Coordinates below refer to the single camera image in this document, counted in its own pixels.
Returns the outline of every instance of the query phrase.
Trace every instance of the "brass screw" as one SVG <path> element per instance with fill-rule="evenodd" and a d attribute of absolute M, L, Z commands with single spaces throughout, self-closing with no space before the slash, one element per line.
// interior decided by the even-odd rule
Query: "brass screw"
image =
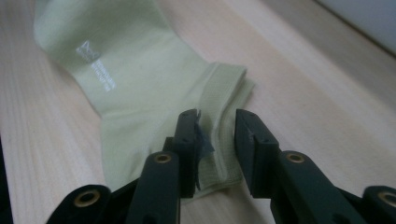
<path fill-rule="evenodd" d="M 167 154 L 160 154 L 160 155 L 157 155 L 157 156 L 154 158 L 154 160 L 155 160 L 156 162 L 158 162 L 158 163 L 167 163 L 167 162 L 169 162 L 170 160 L 172 160 L 172 157 L 169 156 L 169 155 L 167 155 Z"/>
<path fill-rule="evenodd" d="M 87 207 L 96 203 L 100 198 L 100 193 L 97 189 L 89 189 L 80 193 L 74 200 L 76 207 Z"/>
<path fill-rule="evenodd" d="M 294 163 L 302 163 L 305 161 L 304 157 L 299 154 L 289 153 L 286 158 Z"/>

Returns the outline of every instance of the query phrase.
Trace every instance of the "light green sock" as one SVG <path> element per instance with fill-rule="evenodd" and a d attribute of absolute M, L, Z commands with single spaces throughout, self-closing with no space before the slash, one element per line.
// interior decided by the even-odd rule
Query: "light green sock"
<path fill-rule="evenodd" d="M 178 114 L 201 110 L 215 152 L 200 164 L 204 192 L 241 179 L 234 110 L 252 83 L 245 68 L 207 63 L 169 28 L 152 0 L 37 0 L 35 38 L 67 69 L 100 114 L 106 184 L 138 178 L 173 136 Z"/>

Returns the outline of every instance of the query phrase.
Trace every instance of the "black plastic part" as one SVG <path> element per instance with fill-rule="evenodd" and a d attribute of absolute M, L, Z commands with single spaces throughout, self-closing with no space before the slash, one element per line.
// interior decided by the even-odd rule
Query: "black plastic part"
<path fill-rule="evenodd" d="M 87 185 L 75 189 L 59 204 L 47 223 L 100 223 L 109 200 L 110 190 L 105 186 Z"/>
<path fill-rule="evenodd" d="M 270 198 L 279 143 L 257 115 L 242 109 L 236 110 L 234 141 L 250 194 Z"/>
<path fill-rule="evenodd" d="M 361 199 L 361 214 L 370 223 L 396 223 L 396 189 L 386 186 L 367 188 Z"/>
<path fill-rule="evenodd" d="M 346 200 L 350 203 L 350 205 L 352 205 L 355 208 L 356 211 L 358 211 L 360 214 L 362 214 L 361 198 L 356 196 L 356 195 L 354 195 L 354 194 L 351 194 L 348 191 L 345 191 L 343 189 L 338 189 L 338 190 L 344 196 L 344 198 L 346 198 Z"/>
<path fill-rule="evenodd" d="M 104 217 L 101 223 L 103 224 L 123 224 L 128 215 L 129 205 L 134 197 L 134 191 L 139 179 L 117 189 L 111 193 L 110 202 L 108 202 Z"/>
<path fill-rule="evenodd" d="M 11 203 L 9 201 L 6 166 L 0 139 L 0 223 L 12 224 Z"/>
<path fill-rule="evenodd" d="M 197 110 L 192 109 L 178 116 L 173 138 L 173 151 L 180 158 L 180 197 L 192 198 L 195 192 L 197 152 L 195 148 L 195 123 Z"/>
<path fill-rule="evenodd" d="M 163 151 L 173 151 L 173 137 L 166 137 L 163 143 Z"/>
<path fill-rule="evenodd" d="M 271 198 L 271 211 L 276 224 L 295 224 L 297 215 L 282 186 L 275 180 L 273 196 Z"/>
<path fill-rule="evenodd" d="M 299 223 L 366 223 L 343 194 L 304 154 L 295 151 L 280 153 L 276 163 L 276 176 Z"/>
<path fill-rule="evenodd" d="M 179 223 L 178 167 L 176 153 L 163 151 L 148 156 L 126 224 Z"/>

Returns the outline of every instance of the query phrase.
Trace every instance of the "wood grain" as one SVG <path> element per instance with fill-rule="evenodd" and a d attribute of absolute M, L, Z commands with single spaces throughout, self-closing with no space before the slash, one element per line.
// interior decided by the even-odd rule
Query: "wood grain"
<path fill-rule="evenodd" d="M 338 187 L 396 188 L 396 59 L 310 0 L 161 0 L 178 35 L 210 62 L 238 63 L 247 109 L 284 150 Z M 72 189 L 105 184 L 100 118 L 35 44 L 34 4 L 0 2 L 0 133 L 15 223 L 44 223 Z M 182 206 L 181 223 L 274 223 L 236 186 Z"/>

